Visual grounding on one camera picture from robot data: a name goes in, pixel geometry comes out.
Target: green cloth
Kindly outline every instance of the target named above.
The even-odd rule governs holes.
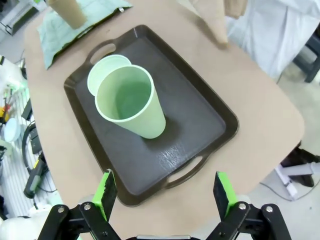
[[[77,0],[86,23],[78,29],[72,29],[55,11],[48,12],[42,24],[37,28],[44,57],[45,69],[48,69],[55,57],[65,45],[86,34],[93,25],[105,19],[118,8],[132,7],[125,0]]]

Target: green cup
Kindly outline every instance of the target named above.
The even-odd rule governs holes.
[[[128,65],[131,65],[130,60],[119,54],[113,54],[102,58],[89,72],[86,82],[89,92],[93,96],[96,96],[101,82],[108,74],[117,68]]]
[[[149,72],[137,65],[120,67],[101,82],[94,98],[106,120],[146,139],[158,137],[166,127]]]

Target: gray floor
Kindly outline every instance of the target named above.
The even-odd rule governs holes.
[[[0,43],[0,55],[4,55],[13,63],[18,62],[23,55],[23,31],[24,27],[14,36],[6,36]],[[300,110],[305,120],[305,136],[302,141],[303,147],[320,155],[320,75],[312,83],[304,83],[305,75],[293,63],[283,72],[279,82],[280,88]],[[272,187],[279,195],[288,198],[285,188],[274,172],[271,172],[263,182]],[[295,184],[299,195],[302,196],[310,191],[310,188]],[[310,194],[298,201],[286,201],[262,185],[248,195],[256,207],[263,204],[277,204],[284,216],[286,224],[293,240],[318,240],[320,236],[320,186]],[[205,238],[218,220],[212,219],[206,226],[194,233],[195,236]],[[250,239],[241,236],[238,239]]]

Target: light green cup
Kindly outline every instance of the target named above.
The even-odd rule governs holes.
[[[166,127],[153,79],[137,65],[120,67],[106,76],[95,106],[106,120],[146,139],[158,137]]]
[[[131,65],[130,60],[122,55],[113,54],[102,58],[89,72],[86,82],[89,92],[96,96],[101,82],[109,73],[128,65]]]

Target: beige table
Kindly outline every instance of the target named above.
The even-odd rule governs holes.
[[[37,26],[25,31],[30,96],[38,133],[55,185],[75,206],[95,192],[103,175],[73,114],[63,85],[102,41],[145,24],[161,36],[219,94],[239,119],[237,135],[187,182],[137,207],[116,201],[111,224],[121,238],[137,234],[189,234],[217,214],[216,171],[226,171],[239,194],[252,190],[298,144],[304,122],[272,79],[241,49],[220,50],[201,21],[173,0],[130,0],[134,7],[109,20],[65,51],[48,69]]]

